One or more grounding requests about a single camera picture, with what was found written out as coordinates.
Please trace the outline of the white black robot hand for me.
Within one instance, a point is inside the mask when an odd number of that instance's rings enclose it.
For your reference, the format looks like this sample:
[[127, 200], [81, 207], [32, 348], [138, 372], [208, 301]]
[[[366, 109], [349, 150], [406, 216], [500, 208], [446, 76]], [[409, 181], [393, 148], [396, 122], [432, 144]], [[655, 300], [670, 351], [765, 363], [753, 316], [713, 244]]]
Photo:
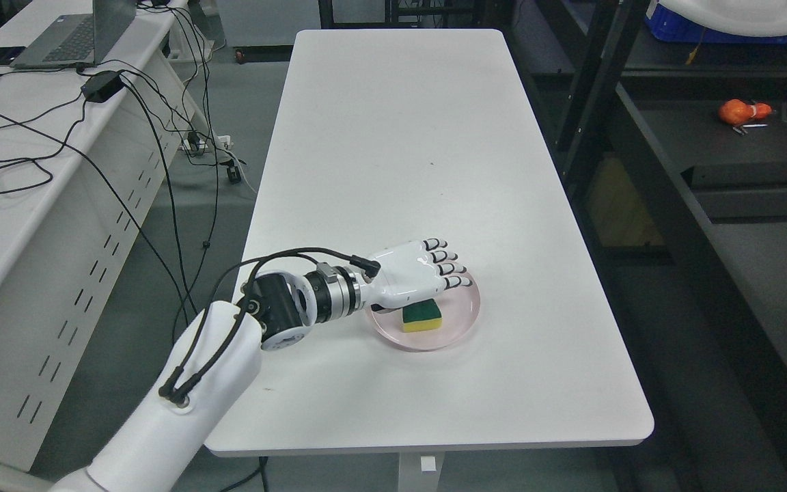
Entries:
[[440, 238], [385, 248], [369, 259], [380, 265], [380, 271], [360, 286], [360, 297], [382, 310], [400, 309], [474, 284], [459, 256]]

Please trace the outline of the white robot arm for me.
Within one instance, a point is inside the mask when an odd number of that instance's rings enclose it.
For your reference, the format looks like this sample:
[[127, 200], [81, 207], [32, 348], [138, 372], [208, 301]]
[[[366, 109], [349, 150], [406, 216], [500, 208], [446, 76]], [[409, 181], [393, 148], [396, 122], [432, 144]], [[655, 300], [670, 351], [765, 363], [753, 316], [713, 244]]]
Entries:
[[260, 371], [260, 352], [302, 340], [312, 327], [376, 304], [380, 262], [350, 256], [296, 276], [260, 272], [243, 296], [215, 300], [178, 337], [150, 391], [91, 463], [53, 491], [169, 491]]

